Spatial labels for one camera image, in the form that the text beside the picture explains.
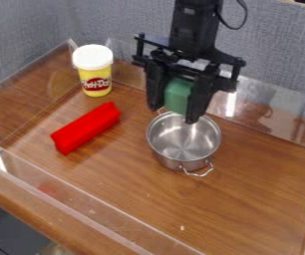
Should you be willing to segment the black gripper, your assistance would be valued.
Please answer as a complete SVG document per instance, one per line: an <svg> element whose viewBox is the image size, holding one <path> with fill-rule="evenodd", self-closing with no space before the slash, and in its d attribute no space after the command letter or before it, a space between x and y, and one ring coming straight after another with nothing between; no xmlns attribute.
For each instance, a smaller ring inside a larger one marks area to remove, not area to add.
<svg viewBox="0 0 305 255"><path fill-rule="evenodd" d="M206 113L216 91L234 92L238 76L246 62L220 52L214 46L196 56L169 44L164 37L135 36L137 52L133 64L147 72L147 98L152 111L163 107L163 91L171 77L193 80L187 98L185 122L192 125Z"/></svg>

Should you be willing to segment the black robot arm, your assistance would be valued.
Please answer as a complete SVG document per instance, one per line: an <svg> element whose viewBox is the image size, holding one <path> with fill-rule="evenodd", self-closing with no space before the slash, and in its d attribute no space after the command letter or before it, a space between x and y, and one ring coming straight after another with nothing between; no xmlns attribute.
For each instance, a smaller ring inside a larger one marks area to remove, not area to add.
<svg viewBox="0 0 305 255"><path fill-rule="evenodd" d="M223 0L175 0L169 35L135 35L133 64L147 75L147 102L152 111L168 109L191 125L204 115L214 94L232 93L242 58L215 48Z"/></svg>

